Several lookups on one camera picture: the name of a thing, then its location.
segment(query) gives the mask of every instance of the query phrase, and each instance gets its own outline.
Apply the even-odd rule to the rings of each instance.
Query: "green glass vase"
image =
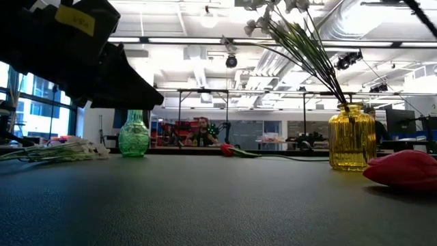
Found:
[[[149,133],[143,122],[142,110],[129,110],[128,120],[118,137],[123,157],[143,157],[149,148]]]

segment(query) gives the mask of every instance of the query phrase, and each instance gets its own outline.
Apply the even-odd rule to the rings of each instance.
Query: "red flower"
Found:
[[[437,191],[437,161],[416,150],[403,150],[372,159],[363,175],[374,182],[392,187]]]
[[[229,148],[233,148],[233,146],[227,143],[220,145],[221,152],[224,156],[230,157],[234,155],[234,151],[230,150]]]

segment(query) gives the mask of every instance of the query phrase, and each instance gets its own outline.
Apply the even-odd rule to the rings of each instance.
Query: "gray table surface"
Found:
[[[0,163],[0,245],[437,245],[437,197],[328,163]]]

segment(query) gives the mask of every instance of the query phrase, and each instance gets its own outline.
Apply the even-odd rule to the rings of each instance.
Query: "ceiling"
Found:
[[[246,11],[242,7],[234,7],[236,2],[242,1],[244,0],[109,0],[122,15],[113,36],[220,38],[224,35],[228,38],[247,38],[243,30],[245,23],[249,19],[256,20],[259,14]],[[59,0],[44,2],[59,4]],[[366,6],[369,2],[379,3],[379,0],[311,2],[310,13],[316,25],[320,25],[319,30],[325,40],[353,37],[360,40],[435,41],[408,8]],[[437,3],[433,0],[422,0],[420,4],[429,18],[437,22]],[[206,14],[206,5],[210,14]],[[337,35],[339,29],[344,33]],[[256,31],[252,38],[267,36]],[[307,91],[325,90],[316,79],[293,70],[290,64],[278,57],[269,56],[270,52],[256,46],[236,47],[238,65],[235,68],[226,68],[228,52],[222,45],[202,46],[206,56],[201,61],[187,59],[186,50],[184,52],[187,45],[126,44],[125,47],[129,51],[147,51],[147,57],[141,60],[147,64],[143,69],[154,74],[153,80],[158,88],[197,87],[201,70],[200,75],[206,78],[205,86],[211,88],[241,90],[242,84],[249,81],[247,90],[262,90],[277,78],[273,90],[296,90],[300,86],[305,86]],[[344,87],[343,90],[368,92],[372,85],[381,82],[378,76],[387,75],[384,82],[394,91],[406,92],[405,76],[417,68],[437,63],[437,50],[433,49],[362,49],[362,52],[368,65],[359,61],[347,70],[339,71],[338,79]],[[329,54],[335,62],[336,57],[345,53]],[[263,78],[267,75],[271,77],[270,80]]]

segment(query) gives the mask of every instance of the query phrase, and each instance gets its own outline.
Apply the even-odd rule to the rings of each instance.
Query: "camera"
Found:
[[[235,68],[237,66],[237,58],[235,55],[228,55],[226,59],[227,68]]]

